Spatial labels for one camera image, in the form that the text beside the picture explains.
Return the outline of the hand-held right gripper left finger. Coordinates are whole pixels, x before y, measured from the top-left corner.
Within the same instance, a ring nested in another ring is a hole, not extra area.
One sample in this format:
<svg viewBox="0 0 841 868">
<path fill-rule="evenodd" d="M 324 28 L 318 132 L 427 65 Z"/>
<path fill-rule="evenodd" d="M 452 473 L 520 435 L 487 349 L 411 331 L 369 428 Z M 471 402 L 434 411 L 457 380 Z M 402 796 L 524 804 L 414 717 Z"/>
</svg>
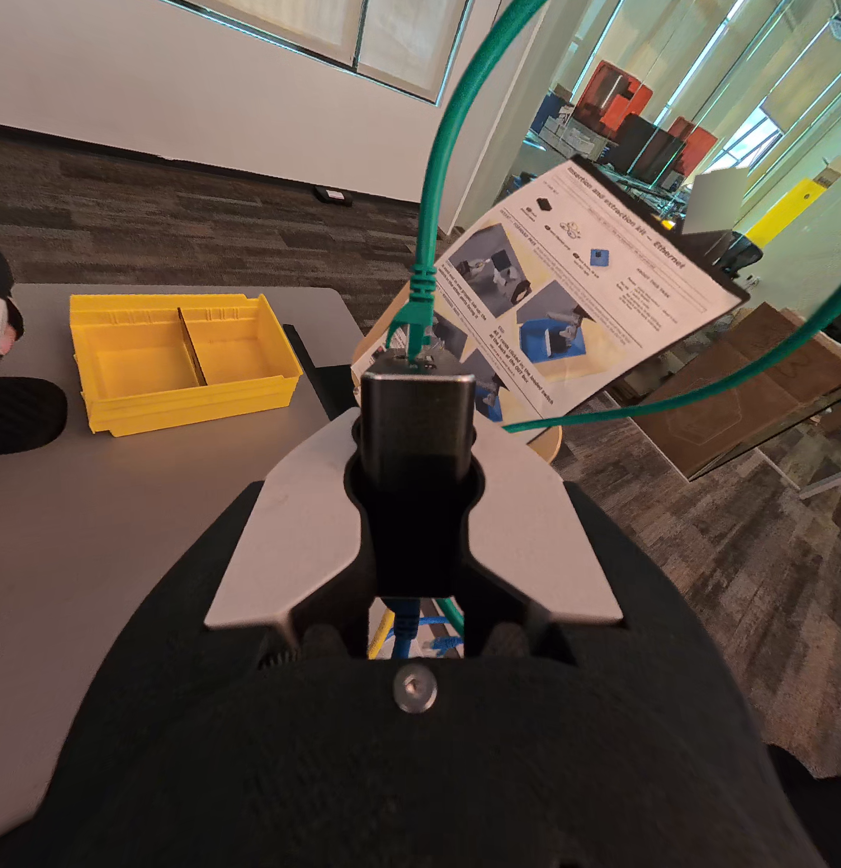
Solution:
<svg viewBox="0 0 841 868">
<path fill-rule="evenodd" d="M 310 627 L 329 625 L 351 656 L 367 655 L 377 580 L 368 516 L 350 491 L 359 418 L 345 411 L 268 473 L 207 628 L 263 626 L 298 647 Z"/>
</svg>

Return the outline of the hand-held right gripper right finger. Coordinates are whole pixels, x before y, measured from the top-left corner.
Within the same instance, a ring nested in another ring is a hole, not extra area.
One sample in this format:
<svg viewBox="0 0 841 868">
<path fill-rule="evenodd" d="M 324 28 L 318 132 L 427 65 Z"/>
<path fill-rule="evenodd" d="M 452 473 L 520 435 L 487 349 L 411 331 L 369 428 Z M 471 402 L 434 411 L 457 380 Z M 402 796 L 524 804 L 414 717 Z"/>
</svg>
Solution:
<svg viewBox="0 0 841 868">
<path fill-rule="evenodd" d="M 472 457 L 482 491 L 467 519 L 463 613 L 467 653 L 502 623 L 534 652 L 562 627 L 622 627 L 624 613 L 563 480 L 505 432 L 479 432 Z"/>
</svg>

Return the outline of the black network switch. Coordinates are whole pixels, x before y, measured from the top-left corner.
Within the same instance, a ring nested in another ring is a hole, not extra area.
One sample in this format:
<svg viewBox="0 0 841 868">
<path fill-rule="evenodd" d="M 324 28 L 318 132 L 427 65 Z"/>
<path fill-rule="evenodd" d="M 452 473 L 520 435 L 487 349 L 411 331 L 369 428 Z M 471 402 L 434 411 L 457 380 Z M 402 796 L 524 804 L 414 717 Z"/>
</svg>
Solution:
<svg viewBox="0 0 841 868">
<path fill-rule="evenodd" d="M 359 498 L 383 597 L 453 594 L 472 471 L 475 376 L 446 352 L 381 351 L 361 375 Z"/>
</svg>

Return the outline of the yellow plastic bin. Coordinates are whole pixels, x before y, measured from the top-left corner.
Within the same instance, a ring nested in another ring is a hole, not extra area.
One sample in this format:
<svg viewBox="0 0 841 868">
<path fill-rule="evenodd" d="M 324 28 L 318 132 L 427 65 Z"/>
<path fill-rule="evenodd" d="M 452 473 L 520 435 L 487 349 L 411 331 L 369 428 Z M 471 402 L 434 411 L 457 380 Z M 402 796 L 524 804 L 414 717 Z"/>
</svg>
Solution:
<svg viewBox="0 0 841 868">
<path fill-rule="evenodd" d="M 263 296 L 73 294 L 89 429 L 114 437 L 287 407 L 302 365 Z"/>
</svg>

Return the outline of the brown cardboard box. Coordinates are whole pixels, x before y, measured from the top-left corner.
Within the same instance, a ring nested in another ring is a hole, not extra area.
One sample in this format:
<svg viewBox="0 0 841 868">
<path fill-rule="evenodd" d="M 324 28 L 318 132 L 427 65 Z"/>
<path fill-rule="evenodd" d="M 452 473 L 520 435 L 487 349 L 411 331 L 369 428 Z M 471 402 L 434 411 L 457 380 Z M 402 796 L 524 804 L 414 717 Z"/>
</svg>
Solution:
<svg viewBox="0 0 841 868">
<path fill-rule="evenodd" d="M 622 406 L 691 392 L 735 373 L 790 336 L 805 319 L 763 302 L 738 315 L 675 373 L 661 362 L 607 388 Z M 825 410 L 841 399 L 841 344 L 820 332 L 782 362 L 719 395 L 635 419 L 657 450 L 688 481 Z"/>
</svg>

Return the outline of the printed instruction sheet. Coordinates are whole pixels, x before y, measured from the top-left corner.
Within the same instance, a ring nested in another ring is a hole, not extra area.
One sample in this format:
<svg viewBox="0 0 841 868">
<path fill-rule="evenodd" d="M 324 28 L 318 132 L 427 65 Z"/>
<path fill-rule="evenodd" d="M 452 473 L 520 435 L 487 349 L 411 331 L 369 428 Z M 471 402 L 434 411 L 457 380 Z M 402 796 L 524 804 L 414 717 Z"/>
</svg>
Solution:
<svg viewBox="0 0 841 868">
<path fill-rule="evenodd" d="M 501 427 L 576 410 L 748 298 L 581 159 L 493 206 L 435 277 L 429 350 L 475 375 Z"/>
</svg>

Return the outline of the black office chair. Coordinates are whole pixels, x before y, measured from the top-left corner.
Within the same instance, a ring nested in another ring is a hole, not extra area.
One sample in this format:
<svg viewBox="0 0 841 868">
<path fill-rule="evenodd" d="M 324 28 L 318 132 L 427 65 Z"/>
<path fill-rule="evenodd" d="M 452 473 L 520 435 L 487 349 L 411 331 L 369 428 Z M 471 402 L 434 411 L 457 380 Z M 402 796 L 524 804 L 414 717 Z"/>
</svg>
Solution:
<svg viewBox="0 0 841 868">
<path fill-rule="evenodd" d="M 762 248 L 735 230 L 682 233 L 679 247 L 700 266 L 713 266 L 731 277 L 762 259 Z"/>
</svg>

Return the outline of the orange 3D printer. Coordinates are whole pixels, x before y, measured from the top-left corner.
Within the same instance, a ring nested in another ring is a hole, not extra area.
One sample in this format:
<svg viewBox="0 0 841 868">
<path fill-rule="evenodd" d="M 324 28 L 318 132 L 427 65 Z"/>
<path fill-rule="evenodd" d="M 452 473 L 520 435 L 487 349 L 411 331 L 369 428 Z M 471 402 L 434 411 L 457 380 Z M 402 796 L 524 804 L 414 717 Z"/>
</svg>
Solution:
<svg viewBox="0 0 841 868">
<path fill-rule="evenodd" d="M 673 171 L 684 178 L 695 171 L 718 142 L 717 136 L 688 121 L 682 115 L 670 125 L 668 132 L 684 144 L 683 150 L 673 163 Z"/>
<path fill-rule="evenodd" d="M 600 61 L 586 85 L 572 119 L 588 130 L 614 140 L 629 114 L 640 115 L 653 91 L 609 61 Z"/>
</svg>

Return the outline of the yellow cabinet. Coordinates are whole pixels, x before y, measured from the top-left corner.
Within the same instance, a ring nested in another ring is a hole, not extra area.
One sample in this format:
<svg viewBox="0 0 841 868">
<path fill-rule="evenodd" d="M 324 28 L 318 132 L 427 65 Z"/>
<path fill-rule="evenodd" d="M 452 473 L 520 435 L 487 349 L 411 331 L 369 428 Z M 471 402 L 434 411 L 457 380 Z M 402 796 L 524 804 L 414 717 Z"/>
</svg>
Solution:
<svg viewBox="0 0 841 868">
<path fill-rule="evenodd" d="M 750 227 L 745 235 L 749 241 L 765 249 L 773 239 L 810 208 L 818 198 L 841 178 L 841 157 L 827 163 L 812 179 L 803 179 Z"/>
</svg>

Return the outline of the large paned window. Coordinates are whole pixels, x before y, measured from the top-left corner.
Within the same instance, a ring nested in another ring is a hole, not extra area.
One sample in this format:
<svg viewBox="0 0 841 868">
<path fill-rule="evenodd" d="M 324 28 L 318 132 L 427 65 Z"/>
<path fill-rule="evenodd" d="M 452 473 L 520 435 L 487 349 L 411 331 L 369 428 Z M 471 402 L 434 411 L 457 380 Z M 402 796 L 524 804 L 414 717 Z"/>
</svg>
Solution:
<svg viewBox="0 0 841 868">
<path fill-rule="evenodd" d="M 438 103 L 470 1 L 172 1 L 253 38 Z"/>
</svg>

